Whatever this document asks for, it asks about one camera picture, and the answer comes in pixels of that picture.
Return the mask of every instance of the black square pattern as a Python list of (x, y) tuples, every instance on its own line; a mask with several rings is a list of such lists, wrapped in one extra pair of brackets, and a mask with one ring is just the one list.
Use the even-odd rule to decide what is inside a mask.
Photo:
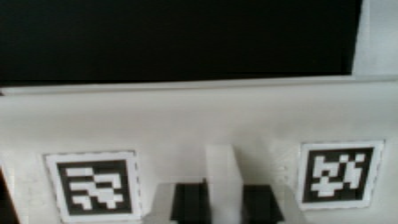
[(305, 203), (362, 200), (371, 156), (373, 148), (309, 151)]
[(56, 163), (69, 215), (131, 213), (126, 161)]

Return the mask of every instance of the white plastic surface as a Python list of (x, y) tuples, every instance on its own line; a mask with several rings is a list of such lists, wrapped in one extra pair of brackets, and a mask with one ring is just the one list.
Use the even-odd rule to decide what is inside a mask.
[(206, 146), (211, 223), (241, 223), (243, 180), (231, 145)]
[(312, 224), (396, 224), (396, 114), (396, 83), (0, 97), (0, 159), (23, 224), (60, 223), (42, 154), (136, 150), (147, 214), (158, 183), (202, 181), (206, 145), (232, 144), (247, 184), (295, 189), (302, 143), (374, 139), (385, 155), (369, 207), (303, 215)]

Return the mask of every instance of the white frame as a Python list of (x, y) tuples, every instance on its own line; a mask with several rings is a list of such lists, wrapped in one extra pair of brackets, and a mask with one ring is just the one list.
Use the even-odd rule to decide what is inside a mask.
[[(127, 184), (131, 196), (131, 214), (104, 214), (104, 215), (69, 215), (65, 207), (64, 189), (58, 178), (56, 163), (58, 162), (94, 162), (106, 160), (126, 160), (127, 168)], [(74, 222), (108, 222), (108, 221), (136, 221), (142, 219), (140, 208), (140, 187), (138, 187), (138, 170), (136, 170), (136, 157), (135, 151), (122, 152), (96, 152), (96, 153), (69, 153), (69, 154), (46, 154), (44, 161), (53, 183), (53, 191), (56, 197), (56, 206), (60, 218), (65, 223)]]
[[(303, 203), (303, 184), (305, 184), (305, 173), (307, 173), (307, 156), (312, 150), (334, 150), (334, 149), (357, 149), (373, 148), (373, 156), (369, 161), (369, 173), (364, 185), (364, 196), (362, 200), (357, 201), (335, 201), (335, 202), (316, 202)], [(355, 141), (355, 142), (332, 142), (332, 143), (303, 143), (300, 150), (300, 163), (298, 163), (298, 180), (296, 180), (296, 202), (303, 210), (309, 209), (337, 209), (337, 208), (364, 208), (371, 203), (371, 193), (376, 181), (378, 165), (382, 160), (382, 149), (383, 141)]]

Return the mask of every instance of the white ledge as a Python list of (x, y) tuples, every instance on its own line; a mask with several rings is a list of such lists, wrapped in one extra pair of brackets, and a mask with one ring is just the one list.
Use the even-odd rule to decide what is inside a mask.
[(275, 78), (275, 79), (236, 79), (236, 80), (213, 80), (213, 81), (190, 81), (190, 82), (3, 87), (0, 89), (0, 92), (5, 96), (14, 96), (14, 95), (48, 95), (48, 94), (96, 93), (96, 92), (126, 92), (126, 91), (147, 91), (147, 90), (154, 91), (154, 90), (241, 88), (241, 87), (286, 86), (286, 85), (378, 83), (378, 82), (398, 82), (398, 74), (323, 76), (323, 77)]

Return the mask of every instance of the black background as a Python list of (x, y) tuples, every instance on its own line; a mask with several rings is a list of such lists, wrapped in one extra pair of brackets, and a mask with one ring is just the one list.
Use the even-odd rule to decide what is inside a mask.
[(0, 85), (346, 75), (358, 0), (0, 0)]

